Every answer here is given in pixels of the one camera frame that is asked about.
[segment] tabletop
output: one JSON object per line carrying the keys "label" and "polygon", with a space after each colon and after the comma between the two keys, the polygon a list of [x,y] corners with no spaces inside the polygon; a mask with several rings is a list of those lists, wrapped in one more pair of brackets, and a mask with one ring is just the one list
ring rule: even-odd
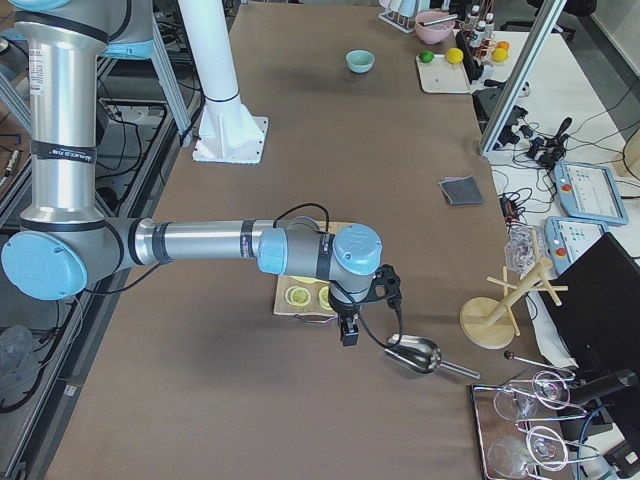
{"label": "tabletop", "polygon": [[[422,93],[424,45],[378,12],[242,6],[231,43],[243,102],[270,120],[262,162],[183,149],[156,220],[273,218],[315,201],[368,224],[402,278],[406,332],[500,383],[522,366],[458,323],[468,299],[500,297],[485,278],[506,241],[472,102]],[[344,61],[357,48],[376,55],[364,75]],[[484,204],[449,206],[438,182],[468,175]],[[480,477],[466,377],[414,374],[364,334],[343,348],[334,324],[274,316],[275,287],[251,261],[186,261],[123,295],[47,478]],[[386,306],[364,313],[379,337],[395,332]],[[536,357],[530,322],[521,330],[512,348]]]}

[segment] blue joint cap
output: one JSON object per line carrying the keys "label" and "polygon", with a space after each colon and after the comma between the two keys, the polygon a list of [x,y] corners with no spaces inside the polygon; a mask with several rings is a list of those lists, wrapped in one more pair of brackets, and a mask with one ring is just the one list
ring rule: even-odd
{"label": "blue joint cap", "polygon": [[102,56],[119,60],[148,60],[153,55],[154,48],[153,40],[135,43],[110,43]]}
{"label": "blue joint cap", "polygon": [[282,275],[287,268],[287,234],[282,228],[262,232],[258,245],[258,268],[265,273]]}
{"label": "blue joint cap", "polygon": [[82,291],[87,269],[65,243],[42,232],[19,232],[2,248],[2,266],[16,287],[39,300],[60,300]]}
{"label": "blue joint cap", "polygon": [[71,0],[9,0],[16,7],[30,12],[46,12],[62,7]]}
{"label": "blue joint cap", "polygon": [[333,254],[348,272],[371,275],[380,266],[382,240],[372,228],[356,223],[336,234]]}

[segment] metal scoop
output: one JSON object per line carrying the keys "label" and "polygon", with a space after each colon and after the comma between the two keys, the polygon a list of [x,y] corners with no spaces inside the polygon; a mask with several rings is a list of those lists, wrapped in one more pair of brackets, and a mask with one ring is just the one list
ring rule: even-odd
{"label": "metal scoop", "polygon": [[[397,334],[392,335],[387,340],[391,345],[397,341]],[[385,348],[384,353],[386,353],[389,358],[423,375],[433,373],[438,368],[443,367],[475,380],[480,379],[478,372],[443,360],[442,350],[440,350],[438,344],[428,338],[403,335],[399,345],[393,348]]]}

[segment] metal pole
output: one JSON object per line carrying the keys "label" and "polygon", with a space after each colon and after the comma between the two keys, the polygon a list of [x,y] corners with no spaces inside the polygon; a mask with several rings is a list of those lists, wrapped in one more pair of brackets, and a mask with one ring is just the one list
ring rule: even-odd
{"label": "metal pole", "polygon": [[495,110],[489,119],[487,128],[485,128],[478,152],[480,155],[486,155],[496,144],[500,132],[504,128],[507,117],[516,103],[518,94],[522,90],[522,86],[529,75],[529,71],[535,63],[538,55],[542,51],[544,43],[553,30],[553,27],[564,8],[567,0],[545,0],[533,22],[531,33],[527,37],[527,41],[522,47],[522,52],[518,57],[513,72],[504,87],[504,91],[498,100]]}

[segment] scoop handle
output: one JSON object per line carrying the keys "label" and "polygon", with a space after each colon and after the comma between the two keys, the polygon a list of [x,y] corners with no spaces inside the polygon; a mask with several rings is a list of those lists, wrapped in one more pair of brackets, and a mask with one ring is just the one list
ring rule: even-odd
{"label": "scoop handle", "polygon": [[467,377],[471,377],[475,380],[480,380],[480,374],[478,372],[474,372],[473,370],[470,370],[468,368],[462,367],[460,365],[456,365],[455,363],[451,363],[451,362],[447,362],[446,360],[443,360],[440,363],[440,366],[448,370],[451,370],[452,372],[459,373],[460,375],[466,375]]}

